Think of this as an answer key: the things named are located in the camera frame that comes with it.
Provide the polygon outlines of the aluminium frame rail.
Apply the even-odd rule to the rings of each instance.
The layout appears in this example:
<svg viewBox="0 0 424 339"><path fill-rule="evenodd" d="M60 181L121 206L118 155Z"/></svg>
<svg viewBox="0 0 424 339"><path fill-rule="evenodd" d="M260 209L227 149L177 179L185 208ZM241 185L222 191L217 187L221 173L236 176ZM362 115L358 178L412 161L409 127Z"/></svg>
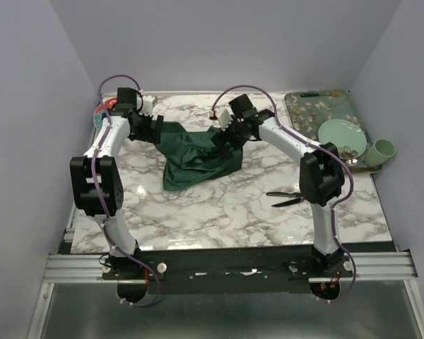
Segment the aluminium frame rail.
<svg viewBox="0 0 424 339"><path fill-rule="evenodd" d="M145 260L152 271L146 273L134 262L113 264L107 256L51 255L43 274L46 283L144 283L149 278L168 281L174 278L263 278L276 274L287 280L310 283L335 281L414 280L418 274L407 252L354 253L335 268L315 268L305 255L287 259L280 254L263 257L259 251L232 254L230 251L150 252Z"/></svg>

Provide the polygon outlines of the red plate with blue flower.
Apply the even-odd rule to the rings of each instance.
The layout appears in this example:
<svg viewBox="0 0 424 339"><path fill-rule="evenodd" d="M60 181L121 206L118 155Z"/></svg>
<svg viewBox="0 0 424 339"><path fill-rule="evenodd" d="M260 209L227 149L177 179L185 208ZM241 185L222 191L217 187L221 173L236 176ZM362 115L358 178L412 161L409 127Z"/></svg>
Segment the red plate with blue flower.
<svg viewBox="0 0 424 339"><path fill-rule="evenodd" d="M111 109L112 106L116 103L117 98L111 97L109 99L103 100L103 103L107 109ZM97 131L99 131L102 128L102 120L103 115L105 114L104 107L99 104L98 107L95 109L93 114L93 124Z"/></svg>

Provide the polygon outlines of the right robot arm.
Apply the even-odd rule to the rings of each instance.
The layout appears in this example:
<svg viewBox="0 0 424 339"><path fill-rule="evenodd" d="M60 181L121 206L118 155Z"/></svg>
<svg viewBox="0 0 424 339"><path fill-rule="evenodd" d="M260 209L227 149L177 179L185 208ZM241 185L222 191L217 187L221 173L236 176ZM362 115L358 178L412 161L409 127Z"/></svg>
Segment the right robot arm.
<svg viewBox="0 0 424 339"><path fill-rule="evenodd" d="M254 138L271 144L299 164L300 194L310 203L314 223L311 268L318 276L328 276L343 257L334 204L345 179L336 146L320 145L282 125L275 105L273 110L258 110L246 94L231 100L229 107L218 110L216 104L212 106L209 118L219 123L213 144L229 158L229 145L241 149Z"/></svg>

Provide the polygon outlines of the floral teal serving tray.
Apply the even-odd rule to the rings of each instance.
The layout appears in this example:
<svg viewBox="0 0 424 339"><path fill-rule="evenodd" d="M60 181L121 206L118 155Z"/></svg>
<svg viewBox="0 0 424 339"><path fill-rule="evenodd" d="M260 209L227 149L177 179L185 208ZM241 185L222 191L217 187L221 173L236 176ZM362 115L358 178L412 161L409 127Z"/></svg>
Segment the floral teal serving tray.
<svg viewBox="0 0 424 339"><path fill-rule="evenodd" d="M293 128L307 138L319 142L319 127L331 119L342 119L359 126L367 139L366 151L356 159L347 162L351 171L376 173L382 166L367 167L364 156L372 145L372 140L366 131L363 118L358 113L350 93L347 90L317 90L309 92L292 92L284 97Z"/></svg>

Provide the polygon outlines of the dark green cloth napkin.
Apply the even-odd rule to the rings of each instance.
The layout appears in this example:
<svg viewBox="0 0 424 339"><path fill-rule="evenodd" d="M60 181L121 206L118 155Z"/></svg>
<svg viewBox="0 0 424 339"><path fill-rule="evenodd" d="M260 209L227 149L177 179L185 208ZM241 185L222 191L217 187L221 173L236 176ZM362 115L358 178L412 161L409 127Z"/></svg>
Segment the dark green cloth napkin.
<svg viewBox="0 0 424 339"><path fill-rule="evenodd" d="M156 148L166 158L164 190L181 191L241 169L242 150L231 148L232 157L224 158L212 142L217 131L213 126L206 131L187 131L177 121L163 124Z"/></svg>

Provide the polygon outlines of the light green cup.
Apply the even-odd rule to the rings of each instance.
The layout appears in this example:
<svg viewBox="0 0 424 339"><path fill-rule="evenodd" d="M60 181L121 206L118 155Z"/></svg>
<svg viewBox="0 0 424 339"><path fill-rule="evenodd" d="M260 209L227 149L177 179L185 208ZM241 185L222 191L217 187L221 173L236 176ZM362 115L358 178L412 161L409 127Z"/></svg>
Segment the light green cup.
<svg viewBox="0 0 424 339"><path fill-rule="evenodd" d="M367 167L377 167L394 157L396 146L387 139L376 140L367 150L364 163Z"/></svg>

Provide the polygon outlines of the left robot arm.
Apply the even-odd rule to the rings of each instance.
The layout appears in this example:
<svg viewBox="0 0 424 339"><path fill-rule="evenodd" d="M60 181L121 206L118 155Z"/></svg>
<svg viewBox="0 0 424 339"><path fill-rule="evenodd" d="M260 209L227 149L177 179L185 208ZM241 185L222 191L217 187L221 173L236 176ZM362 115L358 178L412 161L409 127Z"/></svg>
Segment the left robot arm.
<svg viewBox="0 0 424 339"><path fill-rule="evenodd" d="M124 188L116 157L124 142L143 141L158 144L164 117L153 116L158 99L133 88L118 88L111 107L102 102L101 125L92 146L69 163L73 198L101 228L110 255L119 258L118 270L125 278L137 278L142 261L133 254L138 243L124 221Z"/></svg>

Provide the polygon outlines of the light green plate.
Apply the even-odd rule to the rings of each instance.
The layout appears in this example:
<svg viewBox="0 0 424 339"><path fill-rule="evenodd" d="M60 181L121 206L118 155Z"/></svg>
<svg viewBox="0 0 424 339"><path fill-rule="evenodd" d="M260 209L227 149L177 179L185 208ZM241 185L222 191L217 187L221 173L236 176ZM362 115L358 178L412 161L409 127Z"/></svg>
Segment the light green plate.
<svg viewBox="0 0 424 339"><path fill-rule="evenodd" d="M367 147L364 131L357 125L342 119L324 122L318 130L321 144L333 143L341 159L356 159L363 155Z"/></svg>

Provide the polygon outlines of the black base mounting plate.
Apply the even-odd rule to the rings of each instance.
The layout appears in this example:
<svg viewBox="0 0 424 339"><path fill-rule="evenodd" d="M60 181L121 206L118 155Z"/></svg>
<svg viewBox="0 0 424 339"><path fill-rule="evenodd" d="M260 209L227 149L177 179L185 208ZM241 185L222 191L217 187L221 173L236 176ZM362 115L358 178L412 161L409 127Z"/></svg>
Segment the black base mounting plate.
<svg viewBox="0 0 424 339"><path fill-rule="evenodd" d="M106 259L102 277L128 283L130 292L237 294L320 292L334 295L353 275L349 258L338 250L322 256L311 245L142 251Z"/></svg>

